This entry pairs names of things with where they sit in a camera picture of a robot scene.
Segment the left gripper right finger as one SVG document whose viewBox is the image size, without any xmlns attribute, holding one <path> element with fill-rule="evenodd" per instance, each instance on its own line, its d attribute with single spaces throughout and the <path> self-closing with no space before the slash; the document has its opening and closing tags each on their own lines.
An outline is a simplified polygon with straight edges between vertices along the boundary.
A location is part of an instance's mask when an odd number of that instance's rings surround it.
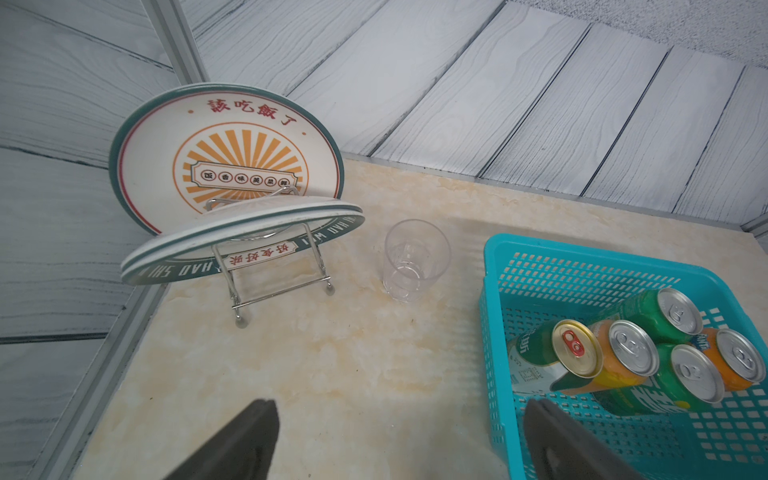
<svg viewBox="0 0 768 480">
<path fill-rule="evenodd" d="M 550 400 L 527 403 L 523 429 L 539 479 L 643 479 Z"/>
</svg>

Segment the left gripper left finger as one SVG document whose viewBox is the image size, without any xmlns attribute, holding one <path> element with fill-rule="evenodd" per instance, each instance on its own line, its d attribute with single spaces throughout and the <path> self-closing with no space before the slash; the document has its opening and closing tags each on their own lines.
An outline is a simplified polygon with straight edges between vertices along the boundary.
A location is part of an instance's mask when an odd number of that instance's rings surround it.
<svg viewBox="0 0 768 480">
<path fill-rule="evenodd" d="M 276 402 L 254 400 L 165 479 L 266 479 L 279 430 Z"/>
</svg>

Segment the gold green can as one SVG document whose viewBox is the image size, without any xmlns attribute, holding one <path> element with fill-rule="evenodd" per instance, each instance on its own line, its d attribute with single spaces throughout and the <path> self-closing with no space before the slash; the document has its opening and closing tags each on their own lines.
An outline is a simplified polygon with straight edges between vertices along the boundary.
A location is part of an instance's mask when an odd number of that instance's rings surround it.
<svg viewBox="0 0 768 480">
<path fill-rule="evenodd" d="M 510 379 L 520 395 L 543 395 L 589 384 L 603 368 L 595 334 L 583 323 L 549 320 L 507 343 Z"/>
</svg>

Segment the teal plastic basket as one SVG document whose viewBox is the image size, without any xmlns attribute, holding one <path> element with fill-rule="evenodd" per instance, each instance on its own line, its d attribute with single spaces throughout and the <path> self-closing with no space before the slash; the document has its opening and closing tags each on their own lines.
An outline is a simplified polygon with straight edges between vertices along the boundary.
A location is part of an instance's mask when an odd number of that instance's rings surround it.
<svg viewBox="0 0 768 480">
<path fill-rule="evenodd" d="M 511 479 L 763 479 L 767 346 L 707 269 L 511 234 L 484 247 L 490 439 Z"/>
</svg>

